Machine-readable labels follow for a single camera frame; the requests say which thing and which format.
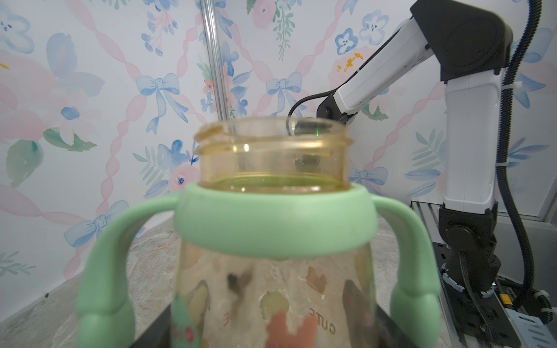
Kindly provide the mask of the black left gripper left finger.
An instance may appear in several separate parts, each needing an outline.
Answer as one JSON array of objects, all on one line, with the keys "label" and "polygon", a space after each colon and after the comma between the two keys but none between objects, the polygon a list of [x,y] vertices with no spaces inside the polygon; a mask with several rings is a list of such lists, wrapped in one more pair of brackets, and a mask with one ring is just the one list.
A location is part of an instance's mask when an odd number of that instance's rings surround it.
[{"label": "black left gripper left finger", "polygon": [[131,348],[171,348],[171,306],[165,308]]}]

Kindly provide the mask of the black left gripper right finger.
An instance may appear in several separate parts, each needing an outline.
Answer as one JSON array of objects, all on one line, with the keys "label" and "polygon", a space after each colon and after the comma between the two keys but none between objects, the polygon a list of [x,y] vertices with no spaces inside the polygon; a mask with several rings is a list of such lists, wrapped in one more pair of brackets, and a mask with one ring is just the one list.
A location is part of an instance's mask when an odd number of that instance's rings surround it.
[{"label": "black left gripper right finger", "polygon": [[351,347],[416,347],[387,313],[354,281],[345,281],[343,307]]}]

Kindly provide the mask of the amber baby bottle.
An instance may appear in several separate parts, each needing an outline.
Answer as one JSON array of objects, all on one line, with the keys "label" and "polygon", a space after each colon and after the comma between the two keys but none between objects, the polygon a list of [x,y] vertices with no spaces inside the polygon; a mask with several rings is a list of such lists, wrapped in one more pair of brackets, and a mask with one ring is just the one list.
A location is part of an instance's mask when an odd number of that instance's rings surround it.
[{"label": "amber baby bottle", "polygon": [[352,280],[372,304],[364,188],[352,140],[330,120],[248,118],[195,137],[200,181],[176,213],[181,236],[173,347],[351,347]]}]

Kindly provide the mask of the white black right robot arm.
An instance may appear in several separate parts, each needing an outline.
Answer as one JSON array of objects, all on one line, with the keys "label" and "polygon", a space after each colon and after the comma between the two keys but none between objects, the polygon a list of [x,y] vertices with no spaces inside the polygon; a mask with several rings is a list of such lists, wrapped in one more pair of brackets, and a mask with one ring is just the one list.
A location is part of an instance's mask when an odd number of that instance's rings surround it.
[{"label": "white black right robot arm", "polygon": [[410,11],[381,48],[326,93],[317,115],[345,123],[413,67],[437,58],[447,105],[446,188],[438,219],[445,259],[437,260],[428,232],[408,206],[377,198],[400,248],[390,314],[417,346],[433,347],[437,299],[445,290],[462,332],[517,347],[519,338],[493,286],[500,268],[494,253],[500,97],[512,31],[496,14],[458,1],[418,1]]}]

